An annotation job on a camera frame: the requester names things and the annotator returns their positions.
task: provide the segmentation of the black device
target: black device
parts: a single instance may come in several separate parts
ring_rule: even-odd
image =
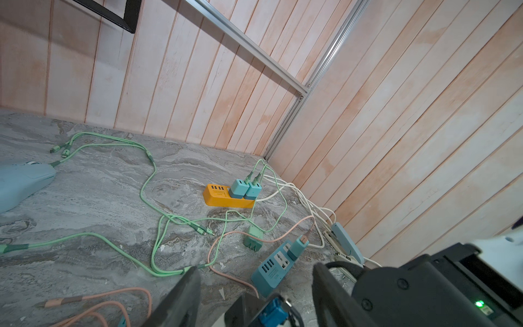
[[[399,268],[369,271],[345,262],[316,264],[313,298],[320,326],[522,326],[523,294],[457,243]],[[351,296],[329,268],[352,266]]]
[[[349,262],[317,263],[312,295],[320,327],[521,327],[523,294],[483,263],[473,245],[457,243],[399,268],[361,268]],[[331,268],[345,268],[356,284],[349,295]],[[193,267],[143,326],[193,327],[200,301]],[[291,326],[304,326],[299,312],[279,294],[266,301],[242,294],[223,316],[226,327],[262,327],[274,306]]]

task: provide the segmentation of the power adapter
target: power adapter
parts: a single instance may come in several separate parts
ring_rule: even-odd
[[[257,239],[263,239],[263,232],[255,226],[250,226],[247,233],[249,235],[246,235],[243,239],[243,245],[254,250],[254,252],[258,252],[263,246],[263,242]]]
[[[278,287],[308,244],[303,235],[293,243],[285,241],[253,272],[251,280],[263,297]]]
[[[249,189],[249,184],[245,183],[241,179],[237,178],[234,183],[232,183],[231,188],[229,188],[229,195],[231,198],[241,199],[247,193]]]

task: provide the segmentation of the green charging cable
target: green charging cable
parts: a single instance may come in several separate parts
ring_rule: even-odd
[[[178,225],[183,225],[183,224],[188,224],[190,225],[191,227],[193,227],[197,232],[199,232],[200,234],[205,234],[205,233],[210,233],[210,234],[213,234],[214,233],[212,232],[212,230],[206,228],[206,227],[201,227],[200,225],[196,224],[197,221],[203,221],[203,220],[218,220],[218,221],[224,221],[224,226],[223,226],[223,230],[222,230],[222,233],[221,233],[221,236],[220,236],[220,239],[218,241],[218,244],[217,244],[217,248],[216,248],[216,251],[215,251],[215,254],[214,254],[214,258],[213,260],[210,262],[210,263],[207,263],[207,264],[200,264],[198,265],[197,267],[198,268],[204,268],[204,267],[207,267],[209,265],[212,265],[216,262],[216,259],[218,258],[218,249],[220,247],[220,244],[221,244],[221,241],[223,239],[223,235],[225,234],[225,229],[226,229],[226,226],[227,226],[227,222],[234,222],[234,221],[246,221],[246,222],[249,222],[250,224],[254,225],[256,228],[260,229],[261,231],[267,233],[267,232],[270,232],[272,231],[276,225],[278,224],[278,222],[280,221],[280,218],[283,216],[283,214],[286,212],[287,210],[287,201],[285,200],[283,194],[281,193],[280,189],[279,189],[279,186],[278,186],[278,181],[277,181],[277,178],[276,178],[276,173],[270,168],[268,167],[267,165],[264,165],[264,167],[262,168],[262,170],[264,171],[265,168],[268,168],[269,170],[272,171],[272,173],[274,174],[274,178],[275,178],[275,181],[276,181],[276,186],[277,186],[277,189],[279,190],[279,193],[280,195],[282,196],[284,202],[285,202],[285,209],[283,210],[283,212],[281,213],[281,215],[278,217],[278,219],[276,220],[276,222],[274,223],[274,225],[268,229],[268,230],[264,230],[262,229],[261,227],[259,227],[257,224],[255,224],[253,221],[252,221],[252,216],[253,216],[253,212],[254,212],[254,206],[251,210],[251,214],[249,215],[249,218],[243,216],[241,213],[239,213],[238,211],[236,210],[227,210],[225,212],[225,219],[223,218],[201,218],[201,219],[195,219],[195,220],[188,220],[187,218],[185,217],[182,217],[182,216],[178,216],[178,215],[172,215],[172,214],[169,214],[169,213],[166,213],[164,211],[162,211],[161,209],[155,207],[153,204],[151,204],[150,202],[148,202],[143,193],[144,193],[144,190],[145,190],[145,187],[147,186],[148,182],[154,177],[154,175],[156,174],[157,172],[157,168],[156,168],[156,164],[154,162],[154,159],[152,157],[152,154],[149,152],[149,150],[147,150],[147,148],[145,146],[143,146],[142,144],[138,143],[138,142],[135,142],[135,141],[131,141],[131,140],[127,140],[127,139],[122,139],[122,138],[117,138],[117,137],[113,137],[113,136],[108,136],[108,135],[104,135],[104,134],[99,134],[99,133],[93,133],[93,132],[80,132],[80,133],[77,133],[75,135],[73,135],[71,137],[71,139],[64,145],[56,145],[54,146],[52,149],[51,149],[51,153],[54,153],[54,152],[57,152],[59,151],[61,148],[66,148],[66,150],[70,150],[70,148],[72,147],[73,145],[73,142],[76,138],[82,136],[82,135],[92,135],[92,136],[97,136],[97,137],[102,137],[102,138],[106,138],[106,139],[111,139],[111,140],[114,140],[114,141],[119,141],[119,143],[96,143],[96,144],[85,144],[85,145],[82,145],[80,146],[79,148],[77,148],[75,151],[73,151],[72,153],[69,153],[67,152],[67,156],[59,161],[55,161],[53,163],[51,163],[51,165],[53,166],[57,166],[58,164],[60,163],[63,163],[67,160],[69,160],[72,156],[74,156],[76,153],[78,153],[78,151],[80,151],[81,149],[83,148],[86,148],[86,147],[89,147],[89,146],[132,146],[132,147],[135,147],[135,148],[140,148],[142,149],[143,151],[145,151],[145,154],[147,155],[147,157],[149,158],[149,160],[151,161],[153,167],[154,167],[154,171],[153,173],[147,178],[147,180],[145,181],[145,183],[143,184],[142,188],[140,189],[140,198],[147,204],[149,205],[151,208],[153,208],[155,211],[157,211],[158,213],[160,213],[162,216],[160,217],[160,220],[158,222],[158,232],[157,232],[157,235],[156,235],[156,241],[155,241],[155,244],[153,246],[153,252],[152,252],[152,255],[151,255],[151,268],[147,267],[146,265],[144,265],[142,262],[140,262],[139,260],[137,260],[136,258],[134,258],[133,256],[127,254],[125,251],[121,250],[120,248],[118,248],[116,245],[114,245],[112,242],[110,242],[107,238],[105,238],[104,236],[98,234],[98,233],[92,233],[92,232],[83,232],[83,233],[77,233],[77,234],[73,234],[73,235],[69,235],[69,236],[65,236],[63,238],[59,238],[59,239],[56,239],[56,240],[53,240],[53,241],[48,241],[48,242],[42,242],[42,243],[35,243],[35,244],[0,244],[0,253],[7,253],[7,252],[11,252],[11,251],[17,251],[17,250],[25,250],[25,249],[32,249],[32,248],[35,248],[35,247],[41,247],[41,246],[47,246],[47,245],[52,245],[52,244],[56,244],[56,243],[61,243],[61,242],[64,242],[64,241],[67,241],[69,239],[72,239],[72,238],[76,238],[76,237],[81,237],[81,236],[94,236],[94,237],[97,237],[99,239],[101,239],[102,241],[104,241],[105,243],[107,243],[111,248],[113,248],[114,250],[116,250],[118,253],[120,253],[121,255],[123,255],[124,257],[126,257],[127,259],[131,260],[132,262],[136,263],[137,265],[139,265],[140,267],[142,267],[145,271],[147,271],[148,273],[150,273],[151,275],[153,276],[156,276],[156,277],[168,277],[168,276],[174,276],[174,275],[180,275],[180,274],[183,274],[185,271],[187,271],[190,266],[188,267],[184,267],[183,269],[178,269],[178,270],[162,270],[162,269],[159,269],[155,262],[154,262],[154,258],[155,258],[155,255],[156,255],[156,252],[158,250],[158,248],[161,246],[162,242],[163,242],[163,239],[165,237],[165,234],[167,232],[167,227],[169,226],[169,223],[170,222],[173,222],[175,224],[178,224]],[[256,166],[262,162],[263,160],[260,159],[256,162],[256,165],[254,166],[253,168],[253,171],[254,169],[256,169]],[[237,215],[239,215],[241,218],[240,219],[229,219],[228,218],[228,215],[230,213],[235,213]],[[167,222],[165,223],[165,227],[163,228],[163,233],[161,232],[161,227],[162,227],[162,221],[164,220],[164,218],[167,218]]]

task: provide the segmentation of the orange power strip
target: orange power strip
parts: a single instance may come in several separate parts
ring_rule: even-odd
[[[235,199],[229,195],[229,186],[207,184],[203,191],[205,203],[211,207],[252,208],[254,200]]]

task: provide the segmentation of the blue connector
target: blue connector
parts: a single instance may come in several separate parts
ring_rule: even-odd
[[[229,195],[234,199],[241,199],[247,193],[249,184],[245,183],[241,179],[237,178],[229,188]]]
[[[246,200],[256,200],[256,197],[258,197],[258,194],[260,194],[261,190],[262,186],[259,183],[253,184],[252,182],[249,182],[249,189],[243,198]]]
[[[258,319],[264,327],[277,327],[283,325],[288,317],[289,313],[281,307],[281,300],[276,298],[265,307]]]

